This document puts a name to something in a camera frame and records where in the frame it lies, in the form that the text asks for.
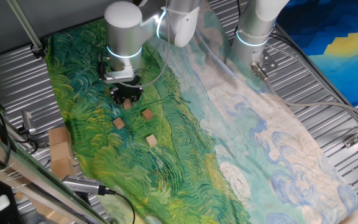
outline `wooden block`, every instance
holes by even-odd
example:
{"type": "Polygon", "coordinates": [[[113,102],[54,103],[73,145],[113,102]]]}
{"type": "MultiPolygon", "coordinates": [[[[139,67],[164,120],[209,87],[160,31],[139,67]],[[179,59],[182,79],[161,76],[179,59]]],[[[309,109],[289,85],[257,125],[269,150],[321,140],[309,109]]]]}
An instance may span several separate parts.
{"type": "Polygon", "coordinates": [[[125,127],[124,122],[122,121],[121,118],[117,118],[114,121],[112,121],[112,123],[118,128],[118,130],[120,130],[121,128],[125,127]]]}
{"type": "Polygon", "coordinates": [[[69,220],[67,217],[64,217],[63,215],[60,215],[60,217],[56,220],[53,220],[57,224],[71,224],[72,221],[69,220]]]}
{"type": "Polygon", "coordinates": [[[146,121],[149,121],[150,119],[153,118],[153,113],[149,109],[144,110],[142,112],[142,115],[143,115],[144,119],[146,119],[146,121]]]}
{"type": "Polygon", "coordinates": [[[124,106],[124,110],[126,110],[132,107],[132,102],[130,99],[125,99],[122,105],[124,106]]]}
{"type": "Polygon", "coordinates": [[[62,142],[60,144],[52,145],[49,147],[49,149],[52,162],[67,157],[74,159],[73,149],[71,148],[71,144],[69,142],[62,142]]]}
{"type": "Polygon", "coordinates": [[[157,139],[154,137],[153,134],[147,137],[146,140],[150,147],[157,145],[157,139]]]}
{"type": "Polygon", "coordinates": [[[48,131],[49,144],[54,146],[62,142],[69,142],[71,147],[71,136],[66,126],[60,128],[54,128],[48,131]]]}
{"type": "Polygon", "coordinates": [[[49,218],[53,215],[53,213],[55,213],[55,211],[51,208],[49,208],[48,206],[40,203],[39,201],[35,200],[34,198],[30,198],[29,197],[30,202],[32,203],[32,205],[35,207],[35,209],[37,210],[37,212],[41,215],[45,215],[45,217],[49,218]]]}
{"type": "Polygon", "coordinates": [[[51,168],[52,173],[63,180],[67,175],[75,175],[74,160],[70,157],[59,159],[58,161],[52,161],[51,168]]]}
{"type": "Polygon", "coordinates": [[[22,192],[17,192],[15,194],[15,198],[19,199],[19,201],[23,200],[24,198],[26,198],[27,196],[25,194],[23,194],[22,192]]]}
{"type": "Polygon", "coordinates": [[[39,201],[37,201],[33,198],[29,198],[29,199],[30,199],[32,205],[35,207],[36,211],[39,214],[44,215],[49,220],[52,220],[58,224],[70,224],[72,222],[67,217],[64,217],[62,214],[56,212],[55,210],[49,208],[46,205],[40,203],[39,201]]]}
{"type": "Polygon", "coordinates": [[[358,224],[358,212],[354,212],[352,215],[345,218],[339,224],[358,224]]]}

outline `silver metal rod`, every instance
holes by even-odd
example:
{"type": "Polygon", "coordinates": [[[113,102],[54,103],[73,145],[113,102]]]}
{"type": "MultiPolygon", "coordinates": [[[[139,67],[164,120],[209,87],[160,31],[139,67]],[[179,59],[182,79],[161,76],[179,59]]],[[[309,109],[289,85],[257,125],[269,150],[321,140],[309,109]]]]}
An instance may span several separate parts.
{"type": "Polygon", "coordinates": [[[31,42],[34,44],[37,50],[40,50],[42,48],[42,43],[40,39],[37,37],[37,34],[33,30],[29,20],[25,16],[19,3],[16,0],[6,0],[6,1],[12,8],[19,22],[22,24],[22,27],[24,28],[25,32],[30,37],[31,42]]]}
{"type": "MultiPolygon", "coordinates": [[[[6,145],[0,141],[0,162],[5,158],[6,145]]],[[[93,223],[108,223],[20,146],[11,152],[8,168],[0,170],[0,181],[74,222],[86,224],[85,217],[93,223]]]]}

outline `van gogh print tablecloth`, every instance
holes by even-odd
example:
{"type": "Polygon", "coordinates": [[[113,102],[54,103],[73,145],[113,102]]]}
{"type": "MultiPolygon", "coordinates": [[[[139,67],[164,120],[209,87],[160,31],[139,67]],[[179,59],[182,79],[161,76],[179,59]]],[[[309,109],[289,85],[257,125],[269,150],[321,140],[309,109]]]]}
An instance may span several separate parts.
{"type": "MultiPolygon", "coordinates": [[[[358,209],[295,115],[235,62],[206,1],[191,42],[171,46],[163,76],[129,110],[98,80],[104,26],[53,35],[48,71],[85,175],[128,197],[136,223],[339,223],[358,209]]],[[[166,50],[157,38],[144,45],[142,83],[160,73],[166,50]]],[[[131,223],[125,201],[99,199],[116,223],[131,223]]]]}

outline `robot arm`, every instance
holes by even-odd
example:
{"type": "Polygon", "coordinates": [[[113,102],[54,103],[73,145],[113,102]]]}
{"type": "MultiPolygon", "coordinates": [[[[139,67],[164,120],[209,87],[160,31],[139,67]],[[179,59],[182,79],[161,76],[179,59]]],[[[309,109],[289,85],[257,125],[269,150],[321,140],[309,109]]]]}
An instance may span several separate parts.
{"type": "Polygon", "coordinates": [[[248,68],[264,57],[264,48],[276,18],[289,0],[250,0],[239,19],[232,50],[248,68]]]}
{"type": "Polygon", "coordinates": [[[200,0],[170,0],[165,8],[164,0],[143,0],[136,6],[119,1],[107,7],[107,46],[112,68],[116,72],[105,77],[114,82],[130,82],[134,70],[140,67],[142,45],[153,36],[177,47],[184,47],[192,38],[197,23],[200,0]],[[169,13],[167,26],[166,14],[169,13]]]}

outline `green brushstroke pattern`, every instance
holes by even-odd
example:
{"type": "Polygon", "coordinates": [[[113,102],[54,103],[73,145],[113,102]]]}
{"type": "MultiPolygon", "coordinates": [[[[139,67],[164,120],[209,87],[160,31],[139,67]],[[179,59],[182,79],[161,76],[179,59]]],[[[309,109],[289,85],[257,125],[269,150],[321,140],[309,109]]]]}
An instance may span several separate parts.
{"type": "MultiPolygon", "coordinates": [[[[104,26],[96,21],[55,34],[48,46],[53,90],[85,175],[123,192],[150,223],[249,223],[219,170],[214,140],[192,115],[170,68],[131,109],[112,103],[96,71],[104,26]],[[154,114],[150,121],[141,114],[147,108],[154,114]],[[116,118],[126,127],[114,127],[116,118]],[[151,134],[158,140],[155,147],[145,140],[151,134]]],[[[142,55],[141,82],[148,83],[160,73],[163,60],[149,44],[142,55]]],[[[119,198],[101,201],[116,222],[132,221],[119,198]]]]}

